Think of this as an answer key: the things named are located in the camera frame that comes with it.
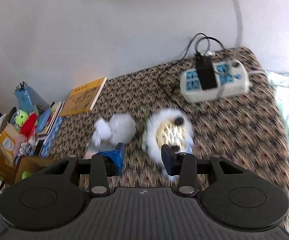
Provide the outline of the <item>pink toy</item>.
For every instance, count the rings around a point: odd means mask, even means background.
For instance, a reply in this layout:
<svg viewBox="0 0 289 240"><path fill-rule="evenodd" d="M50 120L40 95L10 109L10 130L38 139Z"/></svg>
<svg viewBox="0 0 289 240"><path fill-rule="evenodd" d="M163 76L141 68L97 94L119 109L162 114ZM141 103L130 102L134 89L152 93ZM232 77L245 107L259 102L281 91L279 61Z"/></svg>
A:
<svg viewBox="0 0 289 240"><path fill-rule="evenodd" d="M115 149L115 145L111 142L102 140L99 146L96 146L92 140L87 143L84 159L91 159L93 155L102 151L110 151Z"/></svg>

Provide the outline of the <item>white cloth bundle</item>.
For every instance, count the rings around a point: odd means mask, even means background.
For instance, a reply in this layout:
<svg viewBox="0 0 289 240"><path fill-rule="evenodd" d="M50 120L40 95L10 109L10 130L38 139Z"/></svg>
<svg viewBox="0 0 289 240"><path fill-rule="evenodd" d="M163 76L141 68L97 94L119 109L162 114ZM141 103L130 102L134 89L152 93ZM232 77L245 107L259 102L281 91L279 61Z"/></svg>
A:
<svg viewBox="0 0 289 240"><path fill-rule="evenodd" d="M136 122L127 113L114 114L109 121L98 119L94 124L92 143L100 146L102 141L116 146L118 143L129 143L136 134Z"/></svg>

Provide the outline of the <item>white fluffy round plush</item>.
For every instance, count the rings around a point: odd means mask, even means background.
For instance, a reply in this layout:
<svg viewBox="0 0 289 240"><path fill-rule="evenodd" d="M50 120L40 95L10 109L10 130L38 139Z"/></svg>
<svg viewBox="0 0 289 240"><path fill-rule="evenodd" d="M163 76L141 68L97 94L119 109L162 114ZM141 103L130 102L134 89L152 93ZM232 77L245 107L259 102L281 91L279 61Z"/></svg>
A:
<svg viewBox="0 0 289 240"><path fill-rule="evenodd" d="M167 144L175 153L192 153L193 126L179 109L164 108L148 118L143 133L142 149L160 166L161 147Z"/></svg>

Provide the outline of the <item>green frog plush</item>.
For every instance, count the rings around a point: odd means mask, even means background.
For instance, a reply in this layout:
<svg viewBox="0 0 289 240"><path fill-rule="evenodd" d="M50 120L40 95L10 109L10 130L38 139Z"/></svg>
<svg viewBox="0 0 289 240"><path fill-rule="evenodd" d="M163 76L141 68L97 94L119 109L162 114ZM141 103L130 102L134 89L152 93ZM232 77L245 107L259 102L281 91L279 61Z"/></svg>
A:
<svg viewBox="0 0 289 240"><path fill-rule="evenodd" d="M32 175L32 172L24 171L24 172L22 173L21 179L24 180L24 179L30 177L31 175Z"/></svg>

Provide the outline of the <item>blue patterned cloth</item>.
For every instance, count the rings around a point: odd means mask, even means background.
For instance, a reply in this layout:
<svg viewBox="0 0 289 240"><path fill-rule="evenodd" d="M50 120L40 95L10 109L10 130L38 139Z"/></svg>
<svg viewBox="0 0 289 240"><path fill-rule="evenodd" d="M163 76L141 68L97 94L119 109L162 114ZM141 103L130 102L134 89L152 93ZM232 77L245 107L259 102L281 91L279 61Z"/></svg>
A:
<svg viewBox="0 0 289 240"><path fill-rule="evenodd" d="M59 132L59 130L62 126L64 119L65 119L64 117L60 117L60 116L57 117L57 119L56 119L56 121L55 121L55 123L51 129L51 132L49 133L49 135L47 136L46 140L43 143L43 146L42 146L41 151L39 153L40 158L47 158L49 156L53 142L57 136L57 133Z"/></svg>

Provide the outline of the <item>patterned brown bed cover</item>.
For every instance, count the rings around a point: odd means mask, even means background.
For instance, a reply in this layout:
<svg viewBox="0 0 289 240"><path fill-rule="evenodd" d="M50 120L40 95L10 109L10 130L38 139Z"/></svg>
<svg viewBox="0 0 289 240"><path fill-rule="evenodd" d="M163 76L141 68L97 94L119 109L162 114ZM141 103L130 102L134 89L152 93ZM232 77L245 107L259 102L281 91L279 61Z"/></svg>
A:
<svg viewBox="0 0 289 240"><path fill-rule="evenodd" d="M195 67L195 59L158 66L109 80L90 112L64 118L49 155L59 160L84 157L99 124L114 121L109 147L129 134L124 169L110 178L111 188L176 187L177 177L166 173L161 146L207 159L213 154L279 186L289 196L289 154L282 118L255 54L246 47L217 51L212 61L236 59L252 72L250 90L243 95L188 103L180 77ZM123 119L134 120L128 132Z"/></svg>

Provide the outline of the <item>yellow book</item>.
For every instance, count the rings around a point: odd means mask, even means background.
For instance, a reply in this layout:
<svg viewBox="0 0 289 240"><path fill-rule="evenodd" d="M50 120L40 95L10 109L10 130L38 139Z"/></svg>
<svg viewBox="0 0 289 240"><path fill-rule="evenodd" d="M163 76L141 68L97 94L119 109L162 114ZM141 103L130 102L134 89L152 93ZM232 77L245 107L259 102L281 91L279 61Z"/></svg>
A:
<svg viewBox="0 0 289 240"><path fill-rule="evenodd" d="M66 99L60 116L64 117L91 111L106 81L107 78L102 77L74 88Z"/></svg>

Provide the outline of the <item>picture book stack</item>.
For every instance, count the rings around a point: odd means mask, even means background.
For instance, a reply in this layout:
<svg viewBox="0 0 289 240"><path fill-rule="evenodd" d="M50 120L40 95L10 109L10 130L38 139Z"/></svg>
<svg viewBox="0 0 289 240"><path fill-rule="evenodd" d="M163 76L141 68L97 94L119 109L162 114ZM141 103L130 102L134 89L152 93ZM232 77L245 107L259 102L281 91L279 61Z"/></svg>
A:
<svg viewBox="0 0 289 240"><path fill-rule="evenodd" d="M43 129L41 129L40 131L37 129L38 136L48 135L48 133L51 131L53 123L56 120L62 105L63 103L61 101L57 103L54 102L52 106L48 109L49 111L48 119Z"/></svg>

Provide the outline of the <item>blue pencil case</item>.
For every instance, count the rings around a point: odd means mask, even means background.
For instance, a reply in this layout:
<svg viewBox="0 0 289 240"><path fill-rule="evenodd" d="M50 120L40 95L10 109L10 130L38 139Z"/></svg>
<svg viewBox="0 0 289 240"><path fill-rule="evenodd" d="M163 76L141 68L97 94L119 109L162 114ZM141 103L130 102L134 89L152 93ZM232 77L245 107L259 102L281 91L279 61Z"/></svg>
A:
<svg viewBox="0 0 289 240"><path fill-rule="evenodd" d="M51 109L48 108L45 110L45 112L39 117L38 119L38 125L36 127L36 132L40 133L43 131L44 127L46 126L46 123L49 119L49 116L51 114Z"/></svg>

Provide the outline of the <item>brown cardboard box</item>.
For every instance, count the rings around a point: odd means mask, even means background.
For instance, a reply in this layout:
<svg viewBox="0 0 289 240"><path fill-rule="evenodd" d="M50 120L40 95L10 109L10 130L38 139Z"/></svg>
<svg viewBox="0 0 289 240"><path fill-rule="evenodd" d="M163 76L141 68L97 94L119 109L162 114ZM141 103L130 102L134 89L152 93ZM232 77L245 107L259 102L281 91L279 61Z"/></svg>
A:
<svg viewBox="0 0 289 240"><path fill-rule="evenodd" d="M52 165L53 162L54 160L52 158L40 158L36 155L21 156L16 166L14 183L20 182L22 180L23 172L29 172L30 174L33 174L44 167Z"/></svg>

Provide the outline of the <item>red plush toy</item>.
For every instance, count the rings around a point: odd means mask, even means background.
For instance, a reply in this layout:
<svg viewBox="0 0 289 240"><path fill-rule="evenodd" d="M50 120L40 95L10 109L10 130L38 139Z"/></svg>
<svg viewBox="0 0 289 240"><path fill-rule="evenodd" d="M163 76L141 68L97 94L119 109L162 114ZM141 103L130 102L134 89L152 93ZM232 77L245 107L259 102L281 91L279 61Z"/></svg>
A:
<svg viewBox="0 0 289 240"><path fill-rule="evenodd" d="M38 117L35 113L32 113L21 127L20 133L25 135L27 138L30 137L37 124Z"/></svg>

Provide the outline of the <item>pink cloth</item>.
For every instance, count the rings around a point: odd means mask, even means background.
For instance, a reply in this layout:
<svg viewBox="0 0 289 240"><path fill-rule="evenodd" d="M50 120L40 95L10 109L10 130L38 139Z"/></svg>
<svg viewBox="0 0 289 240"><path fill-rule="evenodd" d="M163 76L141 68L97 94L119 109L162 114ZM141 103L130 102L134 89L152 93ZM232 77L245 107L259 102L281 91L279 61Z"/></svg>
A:
<svg viewBox="0 0 289 240"><path fill-rule="evenodd" d="M15 158L20 151L21 144L27 141L27 137L23 134L20 134L15 140L15 146L13 150L13 157Z"/></svg>

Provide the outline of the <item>black charger adapter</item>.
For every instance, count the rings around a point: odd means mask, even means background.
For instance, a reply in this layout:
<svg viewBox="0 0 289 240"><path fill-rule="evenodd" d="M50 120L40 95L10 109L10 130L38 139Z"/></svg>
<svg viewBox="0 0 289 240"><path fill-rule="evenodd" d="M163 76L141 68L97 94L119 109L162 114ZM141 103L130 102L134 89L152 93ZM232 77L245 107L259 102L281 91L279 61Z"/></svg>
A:
<svg viewBox="0 0 289 240"><path fill-rule="evenodd" d="M195 68L202 90L218 87L210 56L197 52L195 55Z"/></svg>

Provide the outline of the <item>small green frog head toy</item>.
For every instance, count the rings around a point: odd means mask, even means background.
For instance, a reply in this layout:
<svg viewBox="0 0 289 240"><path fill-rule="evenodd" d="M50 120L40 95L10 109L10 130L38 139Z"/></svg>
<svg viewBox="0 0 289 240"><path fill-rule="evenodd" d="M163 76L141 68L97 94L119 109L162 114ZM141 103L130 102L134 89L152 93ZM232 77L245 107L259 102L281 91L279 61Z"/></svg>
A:
<svg viewBox="0 0 289 240"><path fill-rule="evenodd" d="M22 127L23 124L28 119L28 117L29 117L29 114L27 112L19 109L16 112L15 123L17 124L17 126Z"/></svg>

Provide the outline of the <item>orange white package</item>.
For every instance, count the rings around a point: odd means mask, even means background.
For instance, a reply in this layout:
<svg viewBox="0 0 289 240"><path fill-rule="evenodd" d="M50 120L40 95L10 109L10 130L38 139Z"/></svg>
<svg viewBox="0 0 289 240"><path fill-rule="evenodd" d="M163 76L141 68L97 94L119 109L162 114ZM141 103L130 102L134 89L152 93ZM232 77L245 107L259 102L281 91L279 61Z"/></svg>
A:
<svg viewBox="0 0 289 240"><path fill-rule="evenodd" d="M7 159L9 166L13 166L14 163L13 150L18 136L18 130L11 124L7 124L0 134L0 150Z"/></svg>

